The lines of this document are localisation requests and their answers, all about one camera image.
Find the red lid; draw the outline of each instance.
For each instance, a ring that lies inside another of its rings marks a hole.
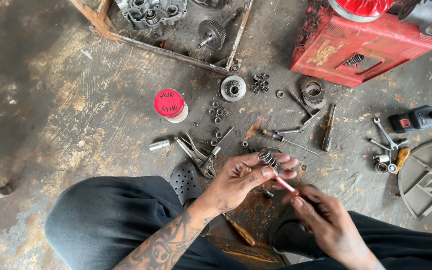
[[[395,0],[335,0],[346,11],[361,17],[375,17],[387,12]]]
[[[173,89],[164,89],[154,98],[156,112],[164,117],[178,116],[184,107],[184,99]]]

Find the floor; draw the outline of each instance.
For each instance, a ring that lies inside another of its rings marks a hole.
[[[339,108],[329,153],[320,150],[327,107],[304,134],[287,136],[321,156],[259,135],[259,128],[293,128],[306,117],[289,97],[275,96],[275,90],[295,89],[304,77],[289,71],[304,10],[303,2],[255,1],[238,49],[239,75],[249,80],[269,74],[270,91],[248,93],[226,105],[230,113],[220,128],[235,130],[221,145],[217,169],[228,157],[244,153],[242,140],[255,148],[279,147],[309,167],[301,171],[302,182],[341,199],[348,210],[432,233],[432,213],[417,222],[396,196],[396,176],[375,173],[372,155],[380,150],[366,140],[382,139],[373,117],[388,126],[389,115],[432,105],[432,51],[356,88],[328,83],[330,102]],[[88,27],[66,0],[0,0],[0,187],[10,183],[14,189],[0,198],[0,268],[67,269],[43,232],[47,213],[64,189],[99,175],[167,179],[189,158],[177,144],[150,152],[149,143],[184,132],[211,138],[214,124],[207,110],[220,101],[221,76],[104,40]],[[183,123],[169,123],[153,110],[151,101],[163,88],[184,93],[190,111]],[[432,127],[405,136],[415,148],[432,142]],[[251,193],[245,204],[254,206],[256,196]],[[249,217],[241,210],[232,215]],[[267,229],[268,218],[254,220],[261,228],[255,225],[251,233]]]

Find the locking pliers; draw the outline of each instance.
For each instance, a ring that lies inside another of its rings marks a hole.
[[[189,155],[193,162],[196,163],[196,167],[201,171],[202,175],[207,178],[215,178],[216,172],[213,166],[213,161],[209,161],[204,167],[201,166],[208,159],[207,156],[203,155],[195,146],[191,137],[186,133],[189,141],[182,137],[174,137],[174,140],[183,148],[184,152]]]

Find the hand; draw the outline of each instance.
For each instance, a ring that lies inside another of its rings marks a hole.
[[[276,175],[273,167],[260,163],[258,155],[259,152],[230,157],[223,169],[200,196],[201,200],[205,200],[206,205],[212,207],[217,214],[238,207],[253,188],[266,183]],[[283,169],[298,165],[298,160],[291,158],[288,154],[275,153],[273,155]],[[293,170],[285,170],[280,174],[283,179],[291,179],[296,175],[297,173]],[[283,189],[279,184],[265,185],[274,186],[273,189]]]
[[[290,200],[306,230],[314,232],[321,250],[348,269],[384,269],[364,243],[341,201],[307,185],[298,190],[299,196],[289,194],[283,202]]]

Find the plastic container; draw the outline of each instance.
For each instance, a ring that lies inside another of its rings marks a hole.
[[[156,112],[171,123],[180,123],[188,116],[188,105],[174,89],[164,89],[154,98]]]

